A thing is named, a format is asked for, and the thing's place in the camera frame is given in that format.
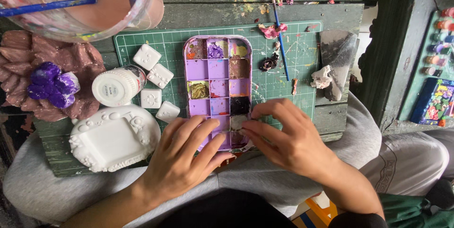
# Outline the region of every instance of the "bottle label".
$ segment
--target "bottle label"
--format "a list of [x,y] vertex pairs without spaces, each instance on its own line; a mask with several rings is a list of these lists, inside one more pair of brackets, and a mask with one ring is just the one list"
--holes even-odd
[[103,93],[106,98],[115,98],[118,95],[118,88],[114,84],[105,84],[103,86]]

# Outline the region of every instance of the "black paint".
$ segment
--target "black paint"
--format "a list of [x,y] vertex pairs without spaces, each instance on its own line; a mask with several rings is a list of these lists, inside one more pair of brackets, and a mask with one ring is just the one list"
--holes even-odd
[[249,97],[230,98],[230,115],[244,115],[249,113],[251,102]]

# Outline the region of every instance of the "forearm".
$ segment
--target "forearm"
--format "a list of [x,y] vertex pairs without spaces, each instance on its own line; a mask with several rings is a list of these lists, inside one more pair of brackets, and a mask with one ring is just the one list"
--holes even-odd
[[140,179],[71,217],[62,228],[121,228],[156,208],[159,203],[146,200]]
[[378,214],[384,219],[377,193],[356,168],[337,157],[330,170],[314,179],[323,185],[328,198],[340,209],[358,214]]

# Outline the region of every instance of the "crumpled paper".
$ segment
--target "crumpled paper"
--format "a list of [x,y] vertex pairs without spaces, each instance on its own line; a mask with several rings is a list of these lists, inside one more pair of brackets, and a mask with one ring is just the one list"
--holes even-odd
[[330,85],[331,81],[333,80],[331,77],[328,76],[328,73],[331,71],[329,65],[324,66],[319,71],[312,73],[313,82],[310,83],[310,86],[317,87],[318,89],[326,88]]
[[263,24],[259,24],[258,28],[265,34],[266,39],[276,39],[277,36],[279,36],[279,33],[284,33],[287,30],[287,25],[281,23],[276,29],[276,25],[265,27]]

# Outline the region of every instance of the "person's right hand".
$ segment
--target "person's right hand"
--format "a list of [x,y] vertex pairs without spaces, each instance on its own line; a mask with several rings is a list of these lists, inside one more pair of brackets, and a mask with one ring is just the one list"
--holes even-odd
[[276,165],[317,180],[329,172],[339,159],[321,140],[315,125],[289,99],[271,99],[257,104],[252,118],[272,115],[283,125],[282,131],[259,121],[244,121],[244,133]]

